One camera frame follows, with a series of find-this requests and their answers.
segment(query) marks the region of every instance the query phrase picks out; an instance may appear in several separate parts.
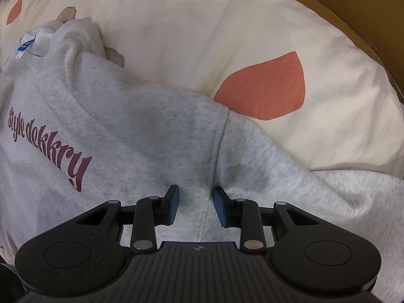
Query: clothing tag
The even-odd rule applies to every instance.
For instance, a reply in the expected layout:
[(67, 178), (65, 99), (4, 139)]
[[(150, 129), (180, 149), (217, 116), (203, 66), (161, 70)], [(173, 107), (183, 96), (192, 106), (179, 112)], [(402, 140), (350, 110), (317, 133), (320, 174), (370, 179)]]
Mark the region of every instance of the clothing tag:
[(27, 48), (35, 41), (35, 39), (33, 40), (29, 40), (27, 42), (25, 42), (24, 44), (21, 44), (20, 47), (17, 49), (17, 55), (15, 56), (16, 59), (21, 58), (21, 56), (24, 54), (25, 50), (27, 50)]

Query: heather gray fabric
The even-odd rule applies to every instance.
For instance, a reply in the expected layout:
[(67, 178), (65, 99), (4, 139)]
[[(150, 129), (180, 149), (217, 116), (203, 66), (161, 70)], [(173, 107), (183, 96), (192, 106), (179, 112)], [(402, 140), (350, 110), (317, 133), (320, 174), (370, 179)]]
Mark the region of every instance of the heather gray fabric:
[[(220, 185), (232, 198), (285, 200), (367, 238), (383, 259), (374, 293), (385, 302), (404, 297), (402, 180), (308, 172), (246, 117), (189, 90), (142, 83), (107, 61), (88, 18), (46, 23), (23, 41), (35, 36), (40, 45), (21, 59), (14, 50), (1, 60), (0, 243), (8, 263), (24, 242), (87, 209), (109, 199), (135, 204), (171, 184), (180, 206), (173, 226), (156, 228), (159, 242), (238, 242), (239, 231), (221, 228), (213, 208)], [(269, 229), (266, 236), (271, 245)]]

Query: orange leaf print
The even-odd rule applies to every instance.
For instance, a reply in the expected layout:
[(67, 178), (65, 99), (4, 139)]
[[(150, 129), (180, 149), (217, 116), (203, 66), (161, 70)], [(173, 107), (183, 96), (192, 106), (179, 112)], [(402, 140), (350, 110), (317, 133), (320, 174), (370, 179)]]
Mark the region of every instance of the orange leaf print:
[(21, 13), (23, 6), (23, 0), (18, 0), (16, 4), (11, 8), (9, 16), (7, 17), (6, 25), (11, 24)]
[(213, 100), (236, 113), (268, 121), (298, 110), (305, 94), (302, 65), (293, 51), (229, 75)]

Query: silver screw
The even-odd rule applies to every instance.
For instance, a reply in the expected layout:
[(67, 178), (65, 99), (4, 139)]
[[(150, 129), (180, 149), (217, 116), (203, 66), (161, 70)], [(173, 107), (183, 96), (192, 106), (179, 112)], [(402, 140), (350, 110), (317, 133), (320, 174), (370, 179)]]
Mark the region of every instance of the silver screw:
[(250, 250), (257, 250), (264, 247), (264, 243), (260, 240), (250, 239), (244, 242), (244, 247)]
[(136, 248), (137, 250), (147, 250), (153, 247), (153, 243), (150, 240), (142, 239), (134, 242), (133, 247)]

